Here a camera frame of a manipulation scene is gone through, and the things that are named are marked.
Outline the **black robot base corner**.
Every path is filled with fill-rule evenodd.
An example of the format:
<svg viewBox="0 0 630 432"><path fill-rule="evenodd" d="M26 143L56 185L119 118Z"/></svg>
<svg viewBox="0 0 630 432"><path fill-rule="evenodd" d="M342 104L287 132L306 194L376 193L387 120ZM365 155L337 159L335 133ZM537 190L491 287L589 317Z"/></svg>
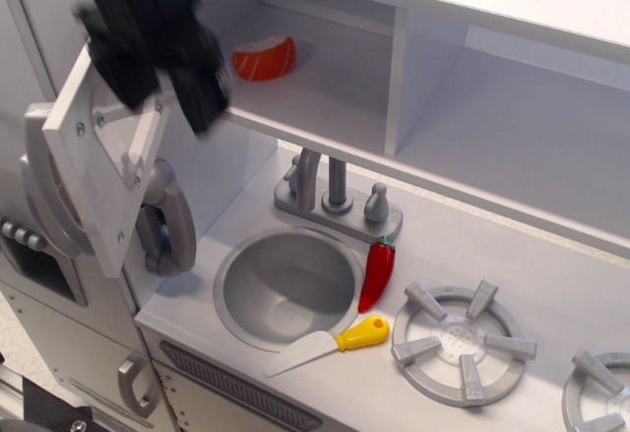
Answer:
<svg viewBox="0 0 630 432"><path fill-rule="evenodd" d="M2 431L103 431L89 407L74 407L4 365L1 356Z"/></svg>

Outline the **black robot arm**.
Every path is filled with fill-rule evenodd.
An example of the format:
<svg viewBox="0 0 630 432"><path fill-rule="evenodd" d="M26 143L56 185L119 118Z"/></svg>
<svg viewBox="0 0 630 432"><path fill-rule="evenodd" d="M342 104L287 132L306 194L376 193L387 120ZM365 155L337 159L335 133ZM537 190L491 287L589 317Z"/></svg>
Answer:
<svg viewBox="0 0 630 432"><path fill-rule="evenodd" d="M191 130L206 133L227 109L231 79L216 37L197 19L199 0L94 0L77 16L88 51L111 91L128 108L171 80Z"/></svg>

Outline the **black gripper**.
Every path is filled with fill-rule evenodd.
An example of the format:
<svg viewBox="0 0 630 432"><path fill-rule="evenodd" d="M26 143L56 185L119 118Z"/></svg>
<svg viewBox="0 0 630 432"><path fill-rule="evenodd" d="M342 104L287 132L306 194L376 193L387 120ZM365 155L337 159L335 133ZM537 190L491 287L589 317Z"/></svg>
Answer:
<svg viewBox="0 0 630 432"><path fill-rule="evenodd" d="M198 0L94 0L77 15L95 68L116 97L137 108L168 70L194 134L206 134L229 105L231 76L215 37L197 21Z"/></svg>

